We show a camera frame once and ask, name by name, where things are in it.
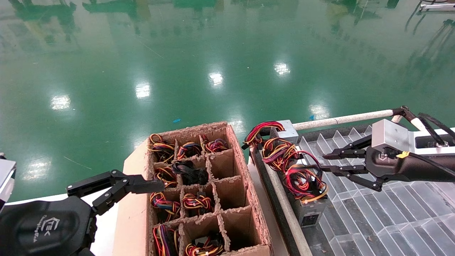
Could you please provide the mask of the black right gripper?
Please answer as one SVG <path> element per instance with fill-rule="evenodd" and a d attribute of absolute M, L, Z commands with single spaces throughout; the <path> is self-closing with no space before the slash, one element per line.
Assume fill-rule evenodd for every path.
<path fill-rule="evenodd" d="M 336 148 L 331 153 L 323 154 L 324 159 L 365 158 L 364 165 L 354 166 L 322 166 L 323 172 L 330 172 L 337 177 L 346 177 L 351 182 L 381 192 L 382 184 L 389 181 L 429 181 L 454 182 L 454 175 L 428 162 L 409 155 L 405 158 L 391 159 L 384 153 L 368 148 L 371 146 L 372 136 L 358 139 L 343 148 Z M 359 174 L 371 173 L 377 177 L 370 181 Z"/>

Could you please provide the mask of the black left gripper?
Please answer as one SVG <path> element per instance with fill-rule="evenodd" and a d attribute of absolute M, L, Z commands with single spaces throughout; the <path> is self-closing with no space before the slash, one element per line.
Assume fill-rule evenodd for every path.
<path fill-rule="evenodd" d="M 108 188 L 91 207 L 82 197 Z M 61 201 L 7 205 L 1 211 L 2 256 L 91 256 L 96 215 L 103 215 L 129 193 L 164 191 L 161 180 L 112 170 L 67 186 Z"/>

